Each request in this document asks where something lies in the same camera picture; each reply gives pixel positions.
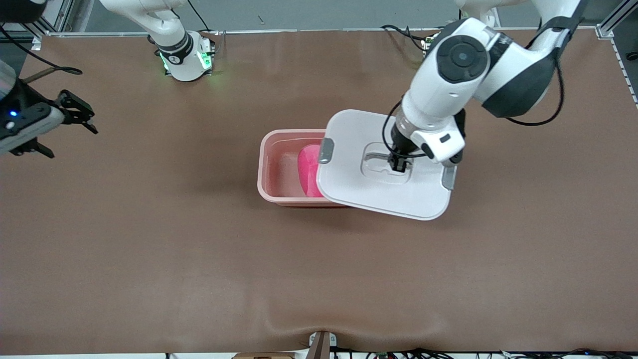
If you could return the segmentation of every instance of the pink plastic container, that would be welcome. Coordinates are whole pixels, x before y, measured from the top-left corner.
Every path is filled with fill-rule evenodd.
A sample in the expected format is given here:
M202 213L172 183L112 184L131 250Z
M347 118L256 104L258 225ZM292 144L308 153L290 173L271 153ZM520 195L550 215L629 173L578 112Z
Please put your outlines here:
M325 130L276 130L262 140L257 188L266 201L286 207L343 207L325 198L306 197L299 183L297 156L321 144Z

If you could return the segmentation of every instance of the brown tabletop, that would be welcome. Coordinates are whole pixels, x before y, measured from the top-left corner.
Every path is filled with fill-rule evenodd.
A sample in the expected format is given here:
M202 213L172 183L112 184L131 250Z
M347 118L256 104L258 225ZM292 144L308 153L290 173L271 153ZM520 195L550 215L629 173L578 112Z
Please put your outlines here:
M41 138L55 159L0 158L2 354L285 350L319 329L361 350L638 349L638 112L610 42L577 32L550 125L469 104L457 187L432 222L281 208L256 189L271 130L386 113L419 65L409 40L218 45L213 76L179 83L145 38L44 40L42 56L84 75L33 87L82 97L100 134L64 126ZM42 68L29 59L23 76ZM524 119L557 97L554 84Z

